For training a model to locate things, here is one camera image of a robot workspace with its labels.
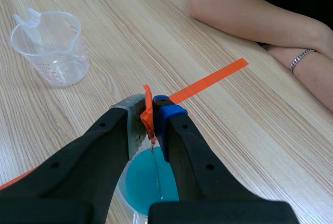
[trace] person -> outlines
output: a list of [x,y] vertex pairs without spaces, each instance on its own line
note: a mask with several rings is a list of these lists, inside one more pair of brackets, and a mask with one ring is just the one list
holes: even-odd
[[189,15],[266,44],[333,112],[333,0],[190,0]]

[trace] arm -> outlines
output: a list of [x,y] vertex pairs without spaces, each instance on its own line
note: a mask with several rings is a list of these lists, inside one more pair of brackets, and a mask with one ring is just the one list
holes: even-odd
[[[278,59],[286,68],[305,49],[268,46],[266,50]],[[304,56],[295,66],[294,75],[304,86],[333,112],[333,60],[312,52]]]
[[190,0],[189,14],[226,33],[284,47],[312,48],[333,57],[325,24],[264,0]]

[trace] orange tape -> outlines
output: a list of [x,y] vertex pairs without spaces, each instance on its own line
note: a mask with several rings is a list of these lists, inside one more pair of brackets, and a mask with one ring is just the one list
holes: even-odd
[[236,71],[244,68],[248,63],[243,59],[239,59],[232,64],[225,66],[224,68],[202,78],[201,80],[179,90],[178,92],[169,96],[169,99],[174,103],[178,104],[182,101],[190,98],[191,96],[199,93],[200,91],[208,88],[209,86],[221,81],[223,78],[230,76],[231,74],[235,73]]
[[2,189],[4,189],[4,188],[6,188],[6,187],[8,187],[8,186],[10,186],[10,185],[12,185],[12,184],[14,184],[15,182],[21,180],[22,178],[24,178],[25,176],[27,176],[28,174],[30,174],[34,169],[35,169],[35,168],[33,168],[33,169],[31,169],[31,170],[29,170],[29,171],[27,171],[27,172],[21,174],[20,176],[18,176],[18,177],[16,177],[16,178],[12,179],[11,181],[8,181],[7,183],[1,185],[1,186],[0,186],[0,190],[2,190]]

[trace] blue liquid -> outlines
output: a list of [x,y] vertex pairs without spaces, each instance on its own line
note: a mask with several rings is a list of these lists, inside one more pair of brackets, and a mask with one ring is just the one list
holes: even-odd
[[[157,188],[154,155],[162,199]],[[154,155],[150,150],[144,150],[135,157],[125,179],[128,203],[137,212],[146,216],[153,203],[179,201],[175,178],[170,164],[164,161],[160,147],[154,149]]]

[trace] orange paper strip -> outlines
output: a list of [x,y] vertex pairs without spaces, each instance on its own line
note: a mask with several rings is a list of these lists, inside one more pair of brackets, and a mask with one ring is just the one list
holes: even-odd
[[140,115],[142,123],[146,127],[146,132],[148,138],[153,141],[154,137],[154,125],[152,121],[152,94],[148,85],[144,85],[144,89],[146,90],[145,94],[145,103],[146,103],[146,110]]
[[12,185],[12,184],[14,184],[15,182],[17,182],[17,181],[19,181],[19,180],[21,180],[22,178],[24,178],[25,176],[27,176],[28,174],[30,174],[34,169],[35,169],[35,168],[33,168],[33,169],[31,169],[31,170],[29,170],[29,171],[27,171],[27,172],[21,174],[20,176],[18,176],[18,177],[16,177],[16,178],[12,179],[11,181],[8,181],[7,183],[1,185],[1,186],[0,186],[0,190],[1,190],[1,189],[4,189],[4,188],[6,188],[6,187],[8,187],[8,186],[10,186],[10,185]]
[[187,86],[186,88],[179,90],[178,92],[174,93],[173,95],[169,96],[169,99],[174,103],[178,104],[182,101],[190,98],[191,96],[199,93],[200,91],[208,88],[209,86],[221,81],[223,78],[230,76],[232,73],[235,73],[237,70],[248,65],[248,63],[243,59],[239,59],[228,66],[202,78],[201,80]]

